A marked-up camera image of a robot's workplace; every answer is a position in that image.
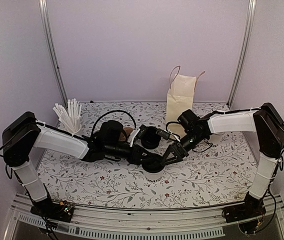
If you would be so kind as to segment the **black plastic cup lid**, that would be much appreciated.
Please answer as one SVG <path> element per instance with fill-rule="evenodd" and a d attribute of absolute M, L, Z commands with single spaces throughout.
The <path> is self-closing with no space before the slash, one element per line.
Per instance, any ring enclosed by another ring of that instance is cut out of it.
<path fill-rule="evenodd" d="M 161 161 L 161 157 L 158 156 L 154 158 L 154 162 L 152 164 L 150 165 L 143 164 L 142 168 L 143 170 L 150 172 L 150 173 L 156 173 L 156 172 L 162 171 L 164 169 L 164 166 L 161 165 L 160 161 Z"/>

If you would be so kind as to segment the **white paper coffee cup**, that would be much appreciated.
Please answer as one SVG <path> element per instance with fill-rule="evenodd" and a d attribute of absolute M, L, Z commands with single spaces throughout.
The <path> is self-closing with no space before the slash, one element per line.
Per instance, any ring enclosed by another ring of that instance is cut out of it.
<path fill-rule="evenodd" d="M 162 175 L 163 175 L 163 171 L 159 171 L 159 172 L 144 171 L 144 176 L 146 180 L 152 183 L 158 182 L 161 179 Z"/>

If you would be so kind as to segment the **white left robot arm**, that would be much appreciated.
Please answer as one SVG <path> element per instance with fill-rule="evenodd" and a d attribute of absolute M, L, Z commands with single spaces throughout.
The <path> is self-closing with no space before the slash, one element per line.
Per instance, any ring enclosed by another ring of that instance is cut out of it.
<path fill-rule="evenodd" d="M 94 125 L 89 136 L 49 126 L 25 112 L 2 133 L 0 157 L 37 209 L 52 217 L 60 201 L 150 207 L 163 167 L 152 147 L 137 144 L 140 129 L 115 120 Z"/>

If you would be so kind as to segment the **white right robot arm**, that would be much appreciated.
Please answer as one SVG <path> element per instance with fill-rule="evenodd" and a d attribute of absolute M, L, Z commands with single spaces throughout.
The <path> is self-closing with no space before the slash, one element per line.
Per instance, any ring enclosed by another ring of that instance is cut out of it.
<path fill-rule="evenodd" d="M 267 102 L 258 108 L 213 111 L 204 117 L 198 117 L 188 109 L 178 117 L 177 121 L 184 128 L 185 136 L 168 146 L 160 160 L 162 166 L 182 161 L 189 155 L 189 151 L 211 135 L 227 132 L 257 134 L 259 164 L 253 184 L 240 208 L 240 214 L 244 218 L 251 218 L 259 211 L 260 204 L 277 171 L 283 168 L 284 121 L 275 107 Z"/>

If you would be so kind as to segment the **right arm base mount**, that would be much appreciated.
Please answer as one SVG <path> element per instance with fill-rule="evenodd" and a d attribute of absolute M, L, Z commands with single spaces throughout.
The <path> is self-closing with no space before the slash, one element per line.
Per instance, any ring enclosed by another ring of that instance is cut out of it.
<path fill-rule="evenodd" d="M 242 204 L 227 206 L 222 210 L 226 223 L 240 222 L 238 227 L 246 235 L 255 234 L 265 220 L 266 209 L 263 200 L 246 197 Z"/>

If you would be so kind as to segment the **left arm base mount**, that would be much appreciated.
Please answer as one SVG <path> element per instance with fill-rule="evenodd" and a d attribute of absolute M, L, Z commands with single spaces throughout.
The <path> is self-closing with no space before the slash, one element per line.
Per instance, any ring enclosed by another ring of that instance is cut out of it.
<path fill-rule="evenodd" d="M 74 205 L 65 200 L 58 203 L 46 198 L 39 202 L 32 202 L 30 212 L 46 219 L 70 223 L 74 213 Z"/>

